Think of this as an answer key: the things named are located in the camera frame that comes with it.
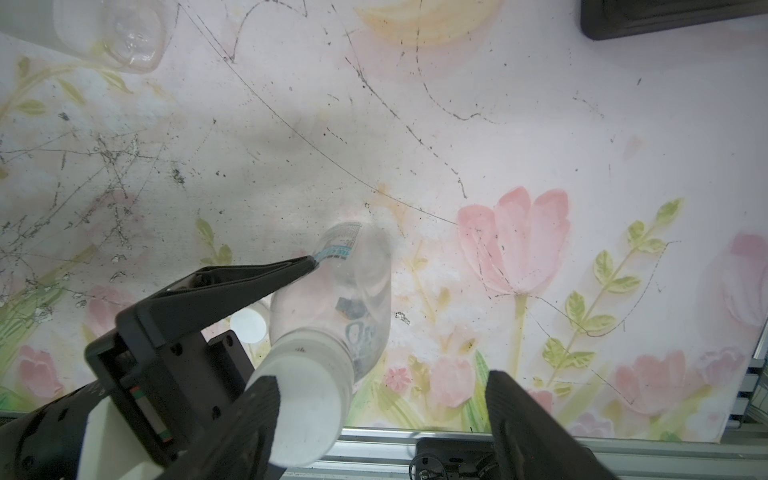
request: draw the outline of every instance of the bottle cap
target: bottle cap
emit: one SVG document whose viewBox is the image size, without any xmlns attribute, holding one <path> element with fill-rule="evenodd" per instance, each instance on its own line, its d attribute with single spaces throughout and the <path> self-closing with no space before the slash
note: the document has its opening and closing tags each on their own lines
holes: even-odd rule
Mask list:
<svg viewBox="0 0 768 480">
<path fill-rule="evenodd" d="M 354 372 L 348 352 L 325 333 L 296 330 L 277 340 L 247 387 L 261 376 L 274 376 L 280 390 L 270 463 L 303 467 L 321 459 L 349 413 Z"/>
</svg>

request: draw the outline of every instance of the metal frame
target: metal frame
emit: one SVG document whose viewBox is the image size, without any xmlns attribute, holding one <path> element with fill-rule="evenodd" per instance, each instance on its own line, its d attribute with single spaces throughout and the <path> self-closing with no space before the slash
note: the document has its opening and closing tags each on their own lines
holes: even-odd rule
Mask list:
<svg viewBox="0 0 768 480">
<path fill-rule="evenodd" d="M 290 468 L 283 478 L 408 478 L 416 442 L 424 438 L 490 440 L 489 434 L 344 429 L 331 451 L 308 468 Z M 744 425 L 726 431 L 720 444 L 645 440 L 578 439 L 598 460 L 627 480 L 768 478 L 768 429 Z"/>
</svg>

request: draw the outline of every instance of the plastic bottle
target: plastic bottle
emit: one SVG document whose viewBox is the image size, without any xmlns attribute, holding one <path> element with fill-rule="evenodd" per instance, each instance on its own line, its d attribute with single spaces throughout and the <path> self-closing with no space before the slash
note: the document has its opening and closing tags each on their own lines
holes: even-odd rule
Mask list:
<svg viewBox="0 0 768 480">
<path fill-rule="evenodd" d="M 280 415 L 270 462 L 305 466 L 339 437 L 353 383 L 379 361 L 391 318 L 389 246 L 380 230 L 341 223 L 315 250 L 315 271 L 275 292 L 272 349 L 251 376 L 277 377 Z"/>
<path fill-rule="evenodd" d="M 167 0 L 2 0 L 0 30 L 109 68 L 145 73 L 163 55 L 169 14 Z"/>
</svg>

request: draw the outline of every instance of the pink tulip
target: pink tulip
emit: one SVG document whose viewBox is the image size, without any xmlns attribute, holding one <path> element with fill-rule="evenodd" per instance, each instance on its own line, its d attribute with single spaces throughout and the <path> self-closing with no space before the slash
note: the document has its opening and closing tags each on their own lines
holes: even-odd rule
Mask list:
<svg viewBox="0 0 768 480">
<path fill-rule="evenodd" d="M 429 398 L 449 407 L 458 407 L 475 393 L 475 369 L 466 360 L 440 357 L 432 366 Z"/>
<path fill-rule="evenodd" d="M 630 409 L 658 415 L 683 399 L 684 377 L 685 355 L 676 350 L 664 360 L 641 355 L 632 366 L 619 366 L 613 385 Z"/>
<path fill-rule="evenodd" d="M 735 374 L 744 373 L 745 360 L 746 356 L 737 347 L 727 346 L 719 352 L 704 353 L 696 361 L 696 370 L 704 382 L 724 386 L 730 383 Z"/>
<path fill-rule="evenodd" d="M 133 296 L 111 286 L 95 286 L 89 292 L 88 316 L 85 323 L 96 336 L 102 336 L 114 328 L 115 316 L 134 303 Z"/>
<path fill-rule="evenodd" d="M 411 379 L 408 377 L 406 369 L 389 369 L 384 375 L 384 385 L 388 386 L 393 392 L 404 393 L 411 385 Z"/>
<path fill-rule="evenodd" d="M 762 328 L 768 316 L 768 241 L 739 233 L 730 245 L 722 275 L 723 297 L 737 321 Z"/>
<path fill-rule="evenodd" d="M 540 390 L 534 392 L 533 390 L 525 390 L 536 403 L 539 404 L 547 413 L 552 413 L 552 406 L 554 405 L 554 396 L 552 392 L 547 390 Z"/>
<path fill-rule="evenodd" d="M 568 195 L 550 190 L 531 204 L 518 187 L 491 210 L 470 205 L 458 211 L 459 240 L 472 269 L 490 289 L 528 294 L 554 276 L 571 223 Z"/>
<path fill-rule="evenodd" d="M 574 437 L 592 437 L 597 439 L 612 439 L 614 434 L 614 423 L 611 420 L 601 422 L 591 413 L 584 413 L 576 419 L 573 425 L 568 429 Z"/>
<path fill-rule="evenodd" d="M 36 352 L 29 345 L 18 349 L 18 376 L 27 389 L 42 400 L 50 400 L 61 393 L 64 386 L 56 376 L 56 367 L 48 352 Z"/>
</svg>

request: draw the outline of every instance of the scratch mark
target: scratch mark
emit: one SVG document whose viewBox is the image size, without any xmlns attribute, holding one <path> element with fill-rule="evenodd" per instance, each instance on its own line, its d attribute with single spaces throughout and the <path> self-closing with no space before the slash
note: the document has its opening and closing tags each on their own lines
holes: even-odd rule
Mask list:
<svg viewBox="0 0 768 480">
<path fill-rule="evenodd" d="M 589 103 L 589 102 L 588 102 L 588 101 L 586 101 L 585 99 L 583 99 L 583 98 L 579 98 L 579 97 L 573 97 L 573 99 L 574 99 L 574 100 L 576 100 L 576 101 L 582 101 L 582 102 L 584 102 L 584 104 L 585 104 L 585 105 L 587 105 L 587 106 L 589 107 L 589 110 L 590 110 L 592 113 L 595 113 L 595 114 L 598 114 L 598 115 L 600 115 L 600 118 L 605 118 L 605 115 L 603 115 L 603 112 L 601 112 L 601 111 L 600 111 L 600 110 L 599 110 L 599 109 L 598 109 L 598 108 L 597 108 L 595 105 L 593 105 L 593 104 Z"/>
<path fill-rule="evenodd" d="M 418 26 L 418 27 L 417 27 L 417 29 L 416 29 L 416 70 L 418 70 L 418 71 L 419 71 L 419 79 L 422 81 L 422 85 L 424 86 L 424 90 L 427 92 L 427 95 L 429 96 L 429 99 L 430 99 L 430 100 L 432 100 L 432 103 L 434 103 L 435 105 L 437 105 L 438 107 L 440 107 L 440 109 L 441 109 L 441 110 L 443 110 L 443 111 L 444 111 L 446 114 L 448 114 L 448 115 L 451 115 L 452 117 L 454 117 L 454 118 L 455 118 L 455 119 L 457 119 L 457 120 L 461 120 L 461 121 L 467 121 L 467 120 L 471 120 L 471 119 L 473 119 L 473 118 L 475 118 L 475 117 L 480 117 L 481 119 L 483 119 L 483 120 L 487 121 L 487 122 L 488 122 L 488 123 L 490 123 L 490 124 L 494 124 L 494 125 L 500 125 L 500 123 L 498 123 L 498 122 L 495 122 L 495 121 L 489 120 L 488 118 L 486 118 L 486 117 L 485 117 L 485 116 L 484 116 L 482 113 L 480 113 L 480 112 L 477 112 L 477 113 L 471 114 L 471 115 L 469 115 L 468 117 L 462 117 L 462 116 L 460 116 L 460 115 L 456 114 L 455 112 L 449 111 L 447 108 L 443 107 L 443 106 L 440 104 L 440 102 L 438 102 L 438 101 L 437 101 L 437 100 L 436 100 L 436 99 L 435 99 L 435 98 L 432 96 L 432 93 L 429 91 L 429 88 L 427 88 L 427 83 L 426 83 L 426 81 L 424 80 L 424 75 L 422 74 L 422 66 L 421 66 L 421 63 L 419 63 L 419 34 L 421 34 L 421 31 L 422 31 L 422 29 L 421 29 L 421 23 L 422 23 L 422 4 L 423 4 L 423 3 L 424 3 L 424 0 L 420 0 L 420 2 L 419 2 L 419 17 L 418 17 L 419 26 Z"/>
<path fill-rule="evenodd" d="M 227 55 L 227 57 L 230 59 L 230 61 L 232 61 L 232 62 L 235 61 L 235 52 L 237 51 L 237 44 L 238 44 L 238 42 L 240 42 L 240 33 L 243 31 L 243 25 L 245 25 L 245 21 L 248 19 L 248 17 L 250 16 L 251 12 L 253 12 L 253 10 L 256 7 L 258 7 L 259 5 L 262 5 L 263 3 L 277 3 L 278 5 L 282 5 L 283 7 L 286 7 L 286 8 L 289 8 L 289 9 L 293 10 L 294 12 L 296 12 L 299 15 L 303 16 L 304 18 L 308 18 L 309 14 L 310 14 L 309 11 L 306 9 L 306 0 L 303 0 L 304 13 L 299 12 L 298 10 L 296 10 L 294 7 L 288 5 L 287 3 L 280 2 L 280 0 L 263 0 L 262 2 L 257 2 L 253 7 L 250 8 L 250 10 L 248 10 L 248 12 L 246 12 L 245 16 L 243 17 L 243 21 L 240 22 L 240 27 L 237 29 L 237 35 L 235 35 L 235 45 L 232 47 L 232 54 L 231 55 L 227 54 L 227 51 L 224 50 L 223 47 L 221 48 L 221 50 L 224 52 L 225 55 Z"/>
<path fill-rule="evenodd" d="M 458 179 L 458 184 L 462 186 L 462 195 L 464 195 L 464 198 L 465 199 L 468 198 L 467 197 L 467 193 L 464 191 L 464 184 L 462 183 L 462 179 L 461 178 Z"/>
<path fill-rule="evenodd" d="M 192 24 L 193 24 L 193 25 L 195 25 L 195 28 L 197 28 L 197 30 L 200 32 L 200 34 L 201 34 L 201 35 L 203 35 L 203 32 L 200 30 L 200 27 L 198 27 L 198 26 L 197 26 L 197 24 L 195 24 L 195 22 L 194 22 L 194 21 L 192 20 L 192 18 L 190 17 L 190 14 L 189 14 L 189 12 L 187 12 L 187 10 L 186 10 L 186 9 L 185 9 L 183 6 L 182 6 L 181 8 L 182 8 L 182 10 L 184 10 L 184 14 L 185 14 L 185 15 L 187 15 L 187 17 L 188 17 L 188 18 L 189 18 L 189 19 L 192 21 Z M 214 45 L 213 45 L 212 43 L 210 43 L 210 41 L 208 41 L 208 44 L 211 46 L 211 48 L 212 48 L 214 51 L 216 51 L 216 47 L 214 47 Z M 455 222 L 451 222 L 450 220 L 448 220 L 448 219 L 446 219 L 446 218 L 443 218 L 443 217 L 440 217 L 439 215 L 436 215 L 436 214 L 432 214 L 432 213 L 430 213 L 430 212 L 428 212 L 428 211 L 425 211 L 425 210 L 423 210 L 422 208 L 419 208 L 419 207 L 415 207 L 415 206 L 413 206 L 413 205 L 411 205 L 411 204 L 407 204 L 406 202 L 404 202 L 404 201 L 402 201 L 402 200 L 400 200 L 400 199 L 394 198 L 393 196 L 391 196 L 391 195 L 389 195 L 389 194 L 386 194 L 386 193 L 384 193 L 384 192 L 380 191 L 378 188 L 376 188 L 376 187 L 374 187 L 373 185 L 371 185 L 371 184 L 369 184 L 369 183 L 365 182 L 365 181 L 364 181 L 363 179 L 361 179 L 360 177 L 356 176 L 355 174 L 353 174 L 352 172 L 350 172 L 350 171 L 349 171 L 349 170 L 347 170 L 346 168 L 342 167 L 342 166 L 341 166 L 341 164 L 339 164 L 338 162 L 336 162 L 335 160 L 333 160 L 331 157 L 329 157 L 328 155 L 326 155 L 326 154 L 325 154 L 325 152 L 323 152 L 323 151 L 322 151 L 322 150 L 320 150 L 318 147 L 316 147 L 316 146 L 315 146 L 315 144 L 313 144 L 312 142 L 310 142 L 309 140 L 307 140 L 307 139 L 306 139 L 306 137 L 304 137 L 304 136 L 303 136 L 301 133 L 299 133 L 299 131 L 297 131 L 297 130 L 296 130 L 294 127 L 292 127 L 292 126 L 291 126 L 291 125 L 290 125 L 290 124 L 289 124 L 289 123 L 288 123 L 288 122 L 287 122 L 287 121 L 286 121 L 286 120 L 285 120 L 283 117 L 281 117 L 281 116 L 280 116 L 280 115 L 279 115 L 279 114 L 278 114 L 278 113 L 275 111 L 275 109 L 274 109 L 274 108 L 272 108 L 272 106 L 270 106 L 269 104 L 267 104 L 267 103 L 264 101 L 264 99 L 263 99 L 263 98 L 261 98 L 261 96 L 260 96 L 259 94 L 257 94 L 257 93 L 256 93 L 256 91 L 253 89 L 253 87 L 251 87 L 251 86 L 248 84 L 248 82 L 246 82 L 246 81 L 243 79 L 242 75 L 240 75 L 239 73 L 237 73 L 237 71 L 234 69 L 234 67 L 232 66 L 232 64 L 226 63 L 226 65 L 227 65 L 227 67 L 229 67 L 229 69 L 232 71 L 232 73 L 234 73 L 234 74 L 235 74 L 235 75 L 236 75 L 236 76 L 237 76 L 237 77 L 240 79 L 240 81 L 243 83 L 243 85 L 245 86 L 245 88 L 247 88 L 247 89 L 248 89 L 248 91 L 250 91 L 250 93 L 251 93 L 251 94 L 253 94 L 253 96 L 254 96 L 254 97 L 258 98 L 258 99 L 259 99 L 259 101 L 260 101 L 260 102 L 261 102 L 261 103 L 262 103 L 262 104 L 263 104 L 263 105 L 264 105 L 264 106 L 265 106 L 267 109 L 269 109 L 269 111 L 270 111 L 270 112 L 272 112 L 272 114 L 273 114 L 275 117 L 277 117 L 277 118 L 278 118 L 278 119 L 279 119 L 279 120 L 280 120 L 280 121 L 281 121 L 281 122 L 282 122 L 282 123 L 283 123 L 285 126 L 287 126 L 287 127 L 288 127 L 288 128 L 289 128 L 289 129 L 290 129 L 290 130 L 291 130 L 291 131 L 294 133 L 294 134 L 296 134 L 296 136 L 298 136 L 299 138 L 301 138 L 301 139 L 302 139 L 302 140 L 303 140 L 303 141 L 304 141 L 304 142 L 305 142 L 307 145 L 309 145 L 309 146 L 310 146 L 310 147 L 311 147 L 311 148 L 312 148 L 314 151 L 316 151 L 318 154 L 320 154 L 320 156 L 322 156 L 323 158 L 325 158 L 326 160 L 328 160 L 329 162 L 331 162 L 332 164 L 334 164 L 336 167 L 338 167 L 338 168 L 339 168 L 341 171 L 343 171 L 345 174 L 347 174 L 347 175 L 349 175 L 350 177 L 352 177 L 353 179 L 357 180 L 357 181 L 358 181 L 360 184 L 362 184 L 362 185 L 365 185 L 366 187 L 370 188 L 372 191 L 374 191 L 374 192 L 376 192 L 376 193 L 378 193 L 378 194 L 384 195 L 385 197 L 388 197 L 389 199 L 391 199 L 391 200 L 394 200 L 395 202 L 397 202 L 397 203 L 399 203 L 399 204 L 405 205 L 406 207 L 408 207 L 408 208 L 412 208 L 413 210 L 417 210 L 417 211 L 419 211 L 419 212 L 421 212 L 421 213 L 423 213 L 423 214 L 425 214 L 425 215 L 428 215 L 428 216 L 430 216 L 430 217 L 432 217 L 432 218 L 435 218 L 436 220 L 442 220 L 442 221 L 444 221 L 444 222 L 450 223 L 451 225 L 456 225 L 456 223 L 455 223 Z"/>
<path fill-rule="evenodd" d="M 612 329 L 608 330 L 607 332 L 601 333 L 600 335 L 591 335 L 589 332 L 587 332 L 587 336 L 590 336 L 592 338 L 598 338 L 598 337 L 601 337 L 601 336 L 606 336 L 608 333 L 611 333 L 614 330 L 616 330 L 619 326 L 623 326 L 624 325 L 624 323 L 627 321 L 627 318 L 629 318 L 629 315 L 631 315 L 632 312 L 634 312 L 634 309 L 637 308 L 637 305 L 640 303 L 640 301 L 645 296 L 645 293 L 648 291 L 648 287 L 650 286 L 650 282 L 651 282 L 651 280 L 654 279 L 654 275 L 656 274 L 656 269 L 659 267 L 659 262 L 661 262 L 661 258 L 664 256 L 664 253 L 667 252 L 667 248 L 672 243 L 680 243 L 680 240 L 673 240 L 671 242 L 667 242 L 667 245 L 664 246 L 664 250 L 661 251 L 661 253 L 659 254 L 659 258 L 656 259 L 656 263 L 654 264 L 654 269 L 650 272 L 650 276 L 648 277 L 648 281 L 645 283 L 645 288 L 643 288 L 643 293 L 640 295 L 639 298 L 637 298 L 637 302 L 635 302 L 634 305 L 632 306 L 632 308 L 630 308 L 629 312 L 627 312 L 627 315 L 625 315 L 624 318 L 621 319 L 621 321 L 619 323 L 617 323 Z"/>
<path fill-rule="evenodd" d="M 326 130 L 328 130 L 328 131 L 331 133 L 331 135 L 333 135 L 334 137 L 338 138 L 339 140 L 341 140 L 342 142 L 344 142 L 344 143 L 346 144 L 346 141 L 345 141 L 343 138 L 341 138 L 339 135 L 337 135 L 337 134 L 334 134 L 334 133 L 331 131 L 331 129 L 330 129 L 330 128 L 326 127 Z"/>
</svg>

